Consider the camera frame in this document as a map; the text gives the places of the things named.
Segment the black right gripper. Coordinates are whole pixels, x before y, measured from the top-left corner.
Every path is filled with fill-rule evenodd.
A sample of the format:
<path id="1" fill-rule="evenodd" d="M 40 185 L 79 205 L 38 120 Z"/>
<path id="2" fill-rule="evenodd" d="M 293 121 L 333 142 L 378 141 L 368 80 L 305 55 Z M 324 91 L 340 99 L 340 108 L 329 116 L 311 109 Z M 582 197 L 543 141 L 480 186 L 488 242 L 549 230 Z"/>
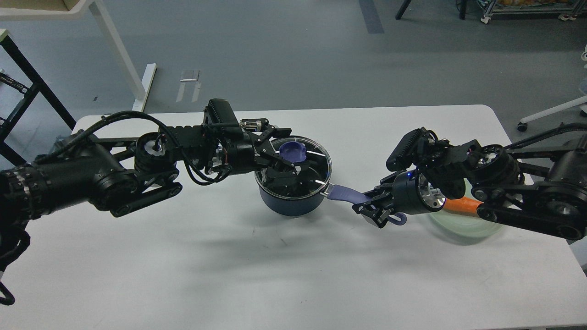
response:
<path id="1" fill-rule="evenodd" d="M 377 228 L 384 228 L 388 224 L 401 226 L 402 213 L 434 213 L 443 209 L 446 204 L 446 197 L 440 189 L 434 188 L 427 178 L 416 170 L 402 172 L 393 182 L 379 184 L 364 194 L 369 200 L 352 205 L 352 209 Z M 400 213 L 377 207 L 394 207 Z"/>

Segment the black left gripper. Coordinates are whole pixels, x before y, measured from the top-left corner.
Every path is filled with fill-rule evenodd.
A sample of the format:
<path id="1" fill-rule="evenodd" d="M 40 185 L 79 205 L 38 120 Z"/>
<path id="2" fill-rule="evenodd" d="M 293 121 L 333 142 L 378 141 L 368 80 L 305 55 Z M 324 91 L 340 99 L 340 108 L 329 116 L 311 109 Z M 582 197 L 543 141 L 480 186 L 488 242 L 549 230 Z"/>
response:
<path id="1" fill-rule="evenodd" d="M 270 163 L 266 154 L 274 154 L 272 138 L 287 138 L 291 128 L 280 128 L 269 121 L 248 121 L 248 133 L 218 134 L 222 145 L 222 177 L 241 175 L 255 171 L 257 183 L 269 192 L 282 193 L 295 190 L 306 181 L 305 173 L 310 167 L 306 156 L 283 158 L 281 155 Z"/>

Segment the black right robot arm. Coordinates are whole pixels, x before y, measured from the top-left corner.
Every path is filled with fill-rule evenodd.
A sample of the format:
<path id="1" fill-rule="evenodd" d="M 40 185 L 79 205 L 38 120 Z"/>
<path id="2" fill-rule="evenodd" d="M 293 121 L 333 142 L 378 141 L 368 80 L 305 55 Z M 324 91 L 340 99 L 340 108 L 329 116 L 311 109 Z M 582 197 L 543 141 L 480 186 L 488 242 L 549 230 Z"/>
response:
<path id="1" fill-rule="evenodd" d="M 382 228 L 396 213 L 438 212 L 464 197 L 465 185 L 483 220 L 580 240 L 586 236 L 586 136 L 555 148 L 534 144 L 583 123 L 547 130 L 507 146 L 478 140 L 452 145 L 425 127 L 406 133 L 386 161 L 390 175 L 355 202 L 355 213 Z"/>

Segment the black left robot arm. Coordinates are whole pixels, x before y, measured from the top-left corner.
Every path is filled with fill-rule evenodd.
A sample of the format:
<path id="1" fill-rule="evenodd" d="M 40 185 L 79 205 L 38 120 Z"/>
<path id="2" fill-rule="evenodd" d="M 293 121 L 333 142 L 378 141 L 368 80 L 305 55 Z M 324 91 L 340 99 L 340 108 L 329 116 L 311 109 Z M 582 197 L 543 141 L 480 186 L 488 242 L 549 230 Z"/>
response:
<path id="1" fill-rule="evenodd" d="M 254 171 L 269 187 L 294 185 L 310 162 L 271 143 L 291 132 L 266 118 L 239 121 L 224 99 L 210 100 L 196 126 L 167 126 L 139 111 L 104 116 L 52 153 L 1 172 L 1 272 L 31 244 L 29 221 L 84 202 L 121 217 L 167 200 L 183 188 L 178 162 L 200 186 Z"/>

